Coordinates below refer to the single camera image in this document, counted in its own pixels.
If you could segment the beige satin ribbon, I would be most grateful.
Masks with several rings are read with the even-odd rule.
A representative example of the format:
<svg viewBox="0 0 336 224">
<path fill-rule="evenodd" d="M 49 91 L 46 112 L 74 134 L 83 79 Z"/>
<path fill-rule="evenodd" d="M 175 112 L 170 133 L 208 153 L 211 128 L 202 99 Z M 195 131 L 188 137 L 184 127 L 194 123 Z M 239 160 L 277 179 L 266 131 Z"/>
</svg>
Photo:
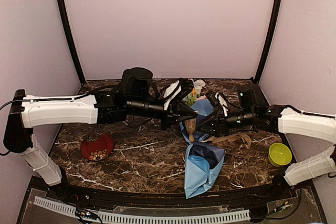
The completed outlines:
<svg viewBox="0 0 336 224">
<path fill-rule="evenodd" d="M 182 123 L 180 123 L 180 128 L 183 137 L 185 140 L 192 144 L 194 142 L 202 142 L 202 143 L 220 143 L 224 141 L 228 141 L 230 143 L 236 141 L 236 140 L 242 140 L 244 146 L 249 150 L 251 148 L 251 137 L 248 136 L 246 133 L 240 132 L 236 134 L 232 134 L 229 136 L 221 136 L 221 137 L 215 137 L 210 136 L 206 133 L 200 133 L 198 136 L 196 134 L 196 119 L 186 120 Z"/>
</svg>

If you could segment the blue wrapping paper sheet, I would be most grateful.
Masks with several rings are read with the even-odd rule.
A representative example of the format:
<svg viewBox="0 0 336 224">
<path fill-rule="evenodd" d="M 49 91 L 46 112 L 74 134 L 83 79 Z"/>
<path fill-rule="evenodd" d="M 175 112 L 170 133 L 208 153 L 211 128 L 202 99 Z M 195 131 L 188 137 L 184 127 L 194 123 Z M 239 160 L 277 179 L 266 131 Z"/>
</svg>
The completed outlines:
<svg viewBox="0 0 336 224">
<path fill-rule="evenodd" d="M 195 142 L 190 142 L 184 122 L 180 123 L 182 135 L 189 146 L 185 154 L 184 191 L 187 199 L 205 193 L 214 185 L 220 173 L 225 150 L 203 141 L 210 137 L 209 134 L 195 131 Z"/>
</svg>

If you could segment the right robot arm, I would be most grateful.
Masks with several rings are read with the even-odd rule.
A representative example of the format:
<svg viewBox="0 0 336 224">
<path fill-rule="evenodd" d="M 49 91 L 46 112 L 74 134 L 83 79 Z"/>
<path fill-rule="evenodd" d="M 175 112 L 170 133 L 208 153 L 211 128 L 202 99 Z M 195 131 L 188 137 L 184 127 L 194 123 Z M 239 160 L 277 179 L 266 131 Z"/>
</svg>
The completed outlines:
<svg viewBox="0 0 336 224">
<path fill-rule="evenodd" d="M 211 136 L 227 136 L 230 129 L 253 125 L 256 129 L 281 134 L 297 134 L 335 143 L 335 115 L 300 111 L 292 105 L 270 105 L 260 86 L 246 84 L 237 88 L 238 111 L 225 112 L 219 96 L 207 92 L 206 97 L 214 110 L 197 126 L 199 132 Z M 294 186 L 305 180 L 335 172 L 335 146 L 326 151 L 288 166 L 283 179 L 268 188 L 273 200 L 280 199 Z"/>
</svg>

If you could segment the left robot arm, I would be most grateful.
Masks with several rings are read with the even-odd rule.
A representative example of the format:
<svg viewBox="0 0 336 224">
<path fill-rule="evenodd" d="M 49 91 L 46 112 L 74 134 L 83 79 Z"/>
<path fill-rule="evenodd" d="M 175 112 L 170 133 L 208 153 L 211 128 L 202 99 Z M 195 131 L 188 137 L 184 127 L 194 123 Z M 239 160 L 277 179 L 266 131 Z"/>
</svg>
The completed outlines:
<svg viewBox="0 0 336 224">
<path fill-rule="evenodd" d="M 65 171 L 43 150 L 33 134 L 42 125 L 85 123 L 113 124 L 128 115 L 159 119 L 161 129 L 194 119 L 197 113 L 183 102 L 194 89 L 193 81 L 180 78 L 160 93 L 153 73 L 144 68 L 126 69 L 115 86 L 96 88 L 82 95 L 36 97 L 25 90 L 15 92 L 9 105 L 3 144 L 9 153 L 17 153 L 37 172 L 63 201 L 74 197 Z"/>
</svg>

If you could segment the yellow-green bowl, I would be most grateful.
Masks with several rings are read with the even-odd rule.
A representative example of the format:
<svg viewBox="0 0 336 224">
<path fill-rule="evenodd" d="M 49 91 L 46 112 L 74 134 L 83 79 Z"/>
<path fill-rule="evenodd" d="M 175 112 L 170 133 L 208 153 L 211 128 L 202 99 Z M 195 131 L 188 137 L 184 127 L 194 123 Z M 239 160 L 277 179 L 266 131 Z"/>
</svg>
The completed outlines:
<svg viewBox="0 0 336 224">
<path fill-rule="evenodd" d="M 274 143 L 269 147 L 268 160 L 274 167 L 286 166 L 292 160 L 291 150 L 285 144 Z"/>
</svg>

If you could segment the red floral plate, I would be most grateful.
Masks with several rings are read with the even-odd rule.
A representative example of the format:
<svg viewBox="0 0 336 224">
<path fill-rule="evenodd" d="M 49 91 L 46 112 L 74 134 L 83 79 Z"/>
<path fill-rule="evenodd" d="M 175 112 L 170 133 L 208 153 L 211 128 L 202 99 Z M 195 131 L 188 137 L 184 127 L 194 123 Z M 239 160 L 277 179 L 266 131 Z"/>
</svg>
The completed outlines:
<svg viewBox="0 0 336 224">
<path fill-rule="evenodd" d="M 114 149 L 114 139 L 109 133 L 91 132 L 81 142 L 82 156 L 91 161 L 98 162 L 107 158 Z"/>
</svg>

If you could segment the black front frame rail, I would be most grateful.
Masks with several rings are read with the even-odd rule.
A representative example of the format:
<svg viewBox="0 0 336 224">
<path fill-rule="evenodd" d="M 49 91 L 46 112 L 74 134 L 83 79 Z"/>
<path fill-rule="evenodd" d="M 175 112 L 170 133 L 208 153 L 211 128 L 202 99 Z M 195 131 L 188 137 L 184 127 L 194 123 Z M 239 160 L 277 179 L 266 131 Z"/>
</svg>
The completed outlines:
<svg viewBox="0 0 336 224">
<path fill-rule="evenodd" d="M 28 201 L 33 193 L 41 193 L 51 199 L 69 204 L 79 203 L 82 207 L 93 209 L 112 209 L 116 206 L 149 207 L 149 208 L 196 208 L 217 205 L 228 205 L 233 208 L 264 208 L 274 202 L 279 204 L 284 200 L 292 202 L 295 206 L 303 205 L 305 208 L 317 207 L 316 192 L 311 181 L 303 183 L 294 189 L 280 191 L 273 184 L 256 187 L 235 188 L 230 190 L 209 191 L 187 199 L 180 189 L 165 187 L 156 193 L 130 192 L 130 186 L 123 184 L 121 189 L 88 180 L 81 185 L 74 182 L 68 184 L 67 194 L 62 191 L 50 190 L 42 178 L 33 176 L 26 190 L 24 201 Z"/>
</svg>

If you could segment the black left corner post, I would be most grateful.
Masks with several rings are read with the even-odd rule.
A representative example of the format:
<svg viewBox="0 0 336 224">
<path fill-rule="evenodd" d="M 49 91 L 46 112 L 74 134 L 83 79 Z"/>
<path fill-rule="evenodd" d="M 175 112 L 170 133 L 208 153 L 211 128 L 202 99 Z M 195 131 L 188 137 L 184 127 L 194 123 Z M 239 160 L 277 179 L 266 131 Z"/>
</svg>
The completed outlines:
<svg viewBox="0 0 336 224">
<path fill-rule="evenodd" d="M 84 84 L 86 82 L 86 79 L 85 79 L 85 76 L 84 76 L 80 61 L 79 61 L 75 42 L 72 36 L 65 0 L 57 0 L 57 4 L 58 4 L 58 9 L 59 9 L 60 18 L 61 18 L 62 26 L 64 29 L 66 41 L 67 41 L 68 48 L 70 51 L 72 63 L 75 67 L 76 74 L 77 74 L 77 77 L 80 83 Z"/>
</svg>

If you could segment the black corner post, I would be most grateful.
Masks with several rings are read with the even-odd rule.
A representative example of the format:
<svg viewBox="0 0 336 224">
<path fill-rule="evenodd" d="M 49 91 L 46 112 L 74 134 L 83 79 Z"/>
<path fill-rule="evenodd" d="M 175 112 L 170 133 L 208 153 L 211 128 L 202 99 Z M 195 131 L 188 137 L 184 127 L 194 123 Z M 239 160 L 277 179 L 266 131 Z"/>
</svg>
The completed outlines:
<svg viewBox="0 0 336 224">
<path fill-rule="evenodd" d="M 86 79 L 85 79 L 85 76 L 84 76 L 80 61 L 79 61 L 75 42 L 72 36 L 65 0 L 57 0 L 57 4 L 58 4 L 58 9 L 59 9 L 60 18 L 61 18 L 62 26 L 64 29 L 66 41 L 67 41 L 68 48 L 70 51 L 72 63 L 75 67 L 76 74 L 77 74 L 77 77 L 80 83 L 84 84 L 86 82 Z"/>
<path fill-rule="evenodd" d="M 273 2 L 270 21 L 268 25 L 266 38 L 265 38 L 265 43 L 264 43 L 263 50 L 260 56 L 260 61 L 259 61 L 256 73 L 255 73 L 255 76 L 251 78 L 251 81 L 253 84 L 259 84 L 261 77 L 263 75 L 263 71 L 266 66 L 267 58 L 270 52 L 271 43 L 272 43 L 275 29 L 276 29 L 278 15 L 280 11 L 280 4 L 281 4 L 281 0 L 274 0 Z"/>
</svg>

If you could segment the black right corner post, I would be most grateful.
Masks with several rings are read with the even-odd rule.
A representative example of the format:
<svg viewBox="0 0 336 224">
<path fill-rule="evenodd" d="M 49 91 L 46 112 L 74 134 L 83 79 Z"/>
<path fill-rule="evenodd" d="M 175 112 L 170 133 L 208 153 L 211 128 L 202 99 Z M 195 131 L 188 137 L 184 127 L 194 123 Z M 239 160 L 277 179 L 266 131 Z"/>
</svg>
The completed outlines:
<svg viewBox="0 0 336 224">
<path fill-rule="evenodd" d="M 251 78 L 251 81 L 253 84 L 259 84 L 261 77 L 263 75 L 263 71 L 266 66 L 267 58 L 270 52 L 271 43 L 272 43 L 275 29 L 276 29 L 278 15 L 280 11 L 280 4 L 281 4 L 281 0 L 274 0 L 273 2 L 270 21 L 268 25 L 266 38 L 265 38 L 265 43 L 264 43 L 263 50 L 260 56 L 260 61 L 259 61 L 256 73 L 255 73 L 255 76 Z"/>
</svg>

